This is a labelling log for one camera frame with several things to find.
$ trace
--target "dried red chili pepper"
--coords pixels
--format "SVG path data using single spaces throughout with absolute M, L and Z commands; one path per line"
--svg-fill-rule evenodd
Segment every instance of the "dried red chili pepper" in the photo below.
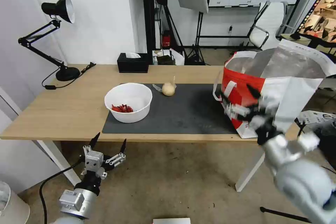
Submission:
M 120 113 L 131 113 L 133 112 L 133 109 L 130 106 L 127 106 L 127 104 L 122 104 L 121 106 L 114 106 L 112 104 L 112 110 L 116 111 L 116 112 L 120 112 Z

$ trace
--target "robotic hand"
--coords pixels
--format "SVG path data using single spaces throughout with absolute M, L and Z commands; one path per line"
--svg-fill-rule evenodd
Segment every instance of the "robotic hand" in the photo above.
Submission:
M 233 118 L 248 121 L 265 151 L 266 164 L 274 176 L 275 186 L 314 224 L 336 223 L 336 187 L 326 171 L 302 156 L 314 150 L 319 138 L 302 134 L 288 141 L 273 124 L 277 104 L 247 86 L 257 103 L 249 107 L 231 104 L 221 92 L 226 112 Z
M 61 212 L 66 217 L 61 217 L 54 224 L 83 224 L 89 219 L 96 198 L 100 193 L 100 182 L 107 176 L 107 171 L 113 170 L 126 160 L 126 139 L 124 140 L 120 153 L 115 156 L 104 155 L 92 149 L 97 143 L 99 133 L 90 141 L 88 146 L 83 146 L 85 168 L 81 175 L 84 175 L 82 182 L 75 185 L 74 190 L 65 190 L 59 199 L 62 206 Z

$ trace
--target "white chair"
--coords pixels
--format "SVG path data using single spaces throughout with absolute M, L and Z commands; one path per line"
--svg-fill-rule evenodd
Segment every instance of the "white chair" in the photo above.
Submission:
M 294 30 L 293 27 L 284 24 L 287 8 L 288 5 L 285 2 L 260 3 L 259 12 L 248 32 L 251 43 L 258 49 L 277 47 L 280 41 L 277 40 L 276 35 L 280 27 L 287 26 Z

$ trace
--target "table leg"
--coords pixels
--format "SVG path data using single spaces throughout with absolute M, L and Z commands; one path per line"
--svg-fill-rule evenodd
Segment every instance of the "table leg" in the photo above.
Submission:
M 53 141 L 37 141 L 40 146 L 44 149 L 44 151 L 51 157 L 54 163 L 60 168 L 60 170 L 64 170 L 70 167 L 68 161 L 65 159 L 63 154 L 57 148 Z M 73 186 L 79 183 L 81 180 L 78 175 L 74 172 L 73 169 L 66 171 L 64 175 L 68 178 Z
M 265 152 L 262 148 L 259 148 L 258 153 L 255 155 L 253 160 L 249 162 L 248 167 L 244 170 L 243 174 L 238 179 L 237 183 L 235 184 L 236 191 L 240 192 L 246 186 L 246 184 L 250 181 L 252 176 L 261 166 L 265 159 Z

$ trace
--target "lamp shade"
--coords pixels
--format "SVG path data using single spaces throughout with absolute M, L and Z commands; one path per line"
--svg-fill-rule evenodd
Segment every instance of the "lamp shade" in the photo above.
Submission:
M 75 22 L 75 12 L 71 0 L 58 0 L 57 3 L 44 2 L 41 8 L 47 15 L 60 16 L 69 23 Z

